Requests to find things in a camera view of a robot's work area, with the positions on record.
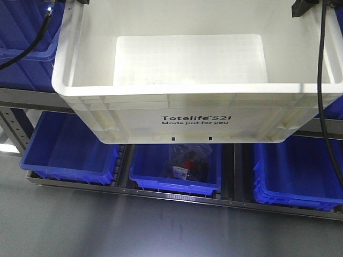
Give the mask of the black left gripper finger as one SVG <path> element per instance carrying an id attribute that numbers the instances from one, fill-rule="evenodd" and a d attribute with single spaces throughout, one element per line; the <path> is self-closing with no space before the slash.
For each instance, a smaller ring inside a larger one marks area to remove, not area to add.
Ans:
<path id="1" fill-rule="evenodd" d="M 89 4 L 90 0 L 77 0 L 80 4 Z"/>

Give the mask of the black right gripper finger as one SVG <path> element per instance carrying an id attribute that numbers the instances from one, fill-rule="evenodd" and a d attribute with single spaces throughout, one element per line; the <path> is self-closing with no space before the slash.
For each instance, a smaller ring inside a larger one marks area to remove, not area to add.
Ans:
<path id="1" fill-rule="evenodd" d="M 301 17 L 317 4 L 319 4 L 319 0 L 296 0 L 291 6 L 292 17 Z"/>

